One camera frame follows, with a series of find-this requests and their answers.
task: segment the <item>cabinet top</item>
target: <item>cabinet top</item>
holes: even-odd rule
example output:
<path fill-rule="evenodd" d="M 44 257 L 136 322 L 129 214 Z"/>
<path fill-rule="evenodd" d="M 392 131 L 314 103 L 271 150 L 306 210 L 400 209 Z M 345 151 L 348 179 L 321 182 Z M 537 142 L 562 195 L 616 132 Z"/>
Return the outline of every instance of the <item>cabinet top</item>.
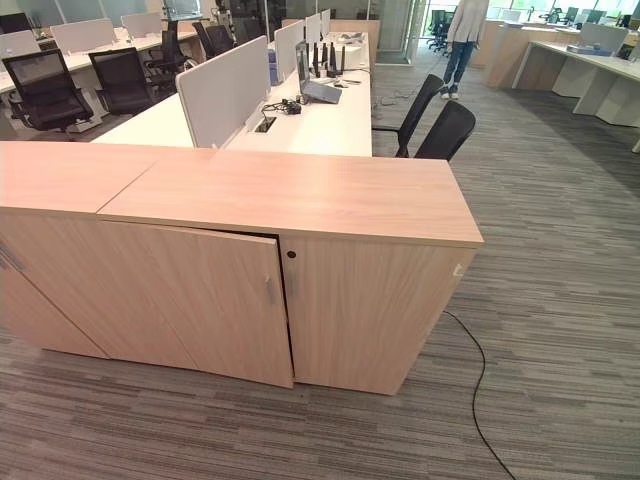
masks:
<path fill-rule="evenodd" d="M 0 208 L 477 247 L 446 161 L 0 142 Z"/>
<path fill-rule="evenodd" d="M 218 151 L 158 161 L 99 211 L 109 220 L 477 247 L 446 161 Z"/>
<path fill-rule="evenodd" d="M 176 150 L 0 142 L 0 207 L 95 214 L 159 159 L 172 158 Z"/>

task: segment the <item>laptop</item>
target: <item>laptop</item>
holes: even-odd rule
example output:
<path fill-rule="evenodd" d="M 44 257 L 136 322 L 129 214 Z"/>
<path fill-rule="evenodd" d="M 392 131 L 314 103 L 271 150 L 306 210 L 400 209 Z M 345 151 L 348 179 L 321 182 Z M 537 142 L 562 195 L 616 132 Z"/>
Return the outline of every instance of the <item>laptop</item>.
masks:
<path fill-rule="evenodd" d="M 342 90 L 311 81 L 306 42 L 300 42 L 296 45 L 296 61 L 298 67 L 298 80 L 300 81 L 300 93 L 302 95 L 333 104 L 337 104 L 340 101 Z"/>

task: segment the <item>desk partition panel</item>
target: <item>desk partition panel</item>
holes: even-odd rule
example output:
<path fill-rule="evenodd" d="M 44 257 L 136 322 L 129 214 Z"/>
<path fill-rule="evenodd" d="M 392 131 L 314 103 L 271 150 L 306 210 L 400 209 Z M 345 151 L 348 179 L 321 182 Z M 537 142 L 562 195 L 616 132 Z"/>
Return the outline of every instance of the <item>desk partition panel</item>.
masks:
<path fill-rule="evenodd" d="M 223 147 L 266 100 L 268 72 L 263 35 L 178 75 L 193 145 Z"/>
<path fill-rule="evenodd" d="M 304 22 L 299 21 L 275 31 L 278 79 L 284 82 L 296 69 L 296 45 L 304 40 Z"/>
<path fill-rule="evenodd" d="M 320 43 L 320 30 L 322 29 L 322 22 L 320 14 L 316 13 L 305 19 L 305 25 L 307 28 L 307 43 L 313 46 L 314 43 Z"/>
<path fill-rule="evenodd" d="M 331 10 L 323 10 L 320 14 L 320 23 L 321 23 L 321 31 L 322 38 L 327 38 L 329 35 L 329 29 L 331 25 Z"/>
<path fill-rule="evenodd" d="M 51 34 L 64 54 L 85 52 L 116 41 L 113 23 L 108 18 L 54 25 Z"/>
<path fill-rule="evenodd" d="M 157 12 L 123 15 L 122 26 L 133 38 L 144 38 L 149 33 L 162 33 L 162 19 Z"/>
<path fill-rule="evenodd" d="M 600 44 L 600 48 L 618 53 L 627 38 L 628 30 L 621 27 L 608 27 L 596 23 L 585 23 L 580 30 L 583 45 Z"/>
<path fill-rule="evenodd" d="M 36 43 L 36 39 L 31 30 L 0 35 L 0 59 L 18 57 L 39 51 L 40 47 Z M 0 72 L 4 71 L 4 64 L 0 62 Z"/>

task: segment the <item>person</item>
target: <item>person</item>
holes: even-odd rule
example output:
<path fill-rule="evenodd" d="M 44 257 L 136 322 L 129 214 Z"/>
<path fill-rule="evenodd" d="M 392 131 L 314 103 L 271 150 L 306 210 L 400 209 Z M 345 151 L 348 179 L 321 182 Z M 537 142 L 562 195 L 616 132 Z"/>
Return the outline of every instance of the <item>person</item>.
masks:
<path fill-rule="evenodd" d="M 488 8 L 489 0 L 460 0 L 458 8 L 456 8 L 447 34 L 447 50 L 450 52 L 449 63 L 447 63 L 444 72 L 444 86 L 440 89 L 440 95 L 445 100 L 460 97 L 458 84 L 473 49 L 479 47 Z M 452 75 L 453 84 L 449 86 Z"/>

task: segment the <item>cable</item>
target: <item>cable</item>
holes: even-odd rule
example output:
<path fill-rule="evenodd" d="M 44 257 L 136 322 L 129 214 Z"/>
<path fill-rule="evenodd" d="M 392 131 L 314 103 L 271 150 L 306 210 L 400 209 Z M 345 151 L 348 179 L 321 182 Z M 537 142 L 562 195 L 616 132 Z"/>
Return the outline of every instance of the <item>cable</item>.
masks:
<path fill-rule="evenodd" d="M 496 458 L 496 460 L 498 461 L 498 463 L 500 464 L 500 466 L 504 469 L 505 472 L 507 472 L 507 474 L 513 479 L 513 480 L 518 480 L 516 478 L 516 476 L 511 473 L 511 470 L 509 470 L 509 468 L 504 464 L 504 462 L 500 459 L 500 457 L 498 456 L 498 454 L 495 452 L 495 450 L 493 449 L 493 447 L 491 446 L 491 444 L 489 443 L 489 441 L 486 439 L 486 437 L 484 436 L 484 433 L 482 433 L 482 429 L 480 428 L 480 425 L 478 424 L 478 416 L 476 415 L 476 399 L 478 397 L 478 390 L 480 389 L 480 384 L 482 383 L 482 379 L 484 378 L 484 372 L 487 368 L 487 357 L 484 354 L 484 350 L 482 349 L 482 345 L 480 345 L 480 342 L 478 342 L 478 340 L 476 339 L 476 337 L 473 336 L 473 333 L 471 333 L 471 331 L 467 328 L 467 326 L 462 322 L 462 320 L 460 320 L 458 317 L 456 317 L 453 313 L 451 312 L 447 312 L 446 310 L 443 311 L 443 313 L 446 313 L 447 315 L 449 315 L 450 317 L 452 317 L 456 322 L 458 322 L 458 324 L 460 324 L 460 326 L 464 329 L 465 332 L 467 332 L 467 335 L 469 335 L 471 337 L 471 340 L 473 340 L 473 343 L 476 344 L 476 347 L 478 347 L 478 350 L 480 350 L 480 355 L 482 355 L 482 373 L 480 374 L 480 377 L 478 378 L 478 381 L 476 382 L 476 387 L 473 390 L 473 400 L 471 401 L 471 411 L 473 412 L 473 423 L 476 424 L 476 430 L 478 431 L 478 434 L 480 434 L 480 438 L 482 439 L 482 441 L 484 442 L 484 444 L 487 446 L 487 448 L 489 449 L 489 451 L 493 454 L 493 456 Z"/>

